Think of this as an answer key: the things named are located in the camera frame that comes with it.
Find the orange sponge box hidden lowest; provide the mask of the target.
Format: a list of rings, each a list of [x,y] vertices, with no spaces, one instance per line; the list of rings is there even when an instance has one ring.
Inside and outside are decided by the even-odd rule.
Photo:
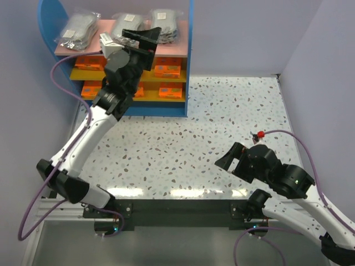
[[[156,59],[154,75],[157,78],[178,79],[181,76],[182,59],[177,57],[160,57]]]

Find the silver sponge pack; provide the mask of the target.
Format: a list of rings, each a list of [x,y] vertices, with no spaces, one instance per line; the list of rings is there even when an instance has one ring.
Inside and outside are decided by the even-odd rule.
[[[117,13],[112,16],[115,20],[110,36],[115,43],[127,45],[130,47],[138,47],[139,42],[127,37],[123,37],[122,32],[126,30],[144,30],[145,18],[139,14]]]
[[[172,44],[179,36],[178,19],[181,12],[173,9],[153,9],[150,11],[151,28],[161,28],[158,43]]]
[[[55,42],[60,47],[83,52],[89,47],[97,32],[100,18],[100,13],[87,10],[74,12],[55,38]]]

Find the silver sponge pack top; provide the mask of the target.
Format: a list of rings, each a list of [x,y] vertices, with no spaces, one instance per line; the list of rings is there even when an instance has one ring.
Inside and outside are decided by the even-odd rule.
[[[179,36],[178,19],[181,12],[173,9],[153,9],[150,11],[151,28],[161,28],[158,43],[172,44]]]

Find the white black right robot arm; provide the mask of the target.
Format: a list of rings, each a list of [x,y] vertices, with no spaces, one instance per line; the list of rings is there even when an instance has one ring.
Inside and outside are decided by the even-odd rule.
[[[336,207],[322,202],[315,180],[304,169],[282,163],[266,145],[247,148],[239,142],[215,165],[227,171],[234,159],[238,160],[234,176],[248,183],[259,180],[307,211],[300,213],[257,188],[240,209],[248,219],[261,215],[276,219],[313,240],[335,264],[354,265],[354,223],[344,219]]]

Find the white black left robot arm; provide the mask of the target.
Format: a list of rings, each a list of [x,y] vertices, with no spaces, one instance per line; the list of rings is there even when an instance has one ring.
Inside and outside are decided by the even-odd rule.
[[[84,121],[64,147],[49,161],[41,159],[37,171],[46,186],[70,203],[83,203],[112,210],[115,197],[79,178],[82,168],[103,136],[123,117],[132,105],[140,78],[150,70],[161,28],[123,30],[126,38],[138,41],[138,47],[111,47],[101,39],[101,53],[106,58],[105,76]]]

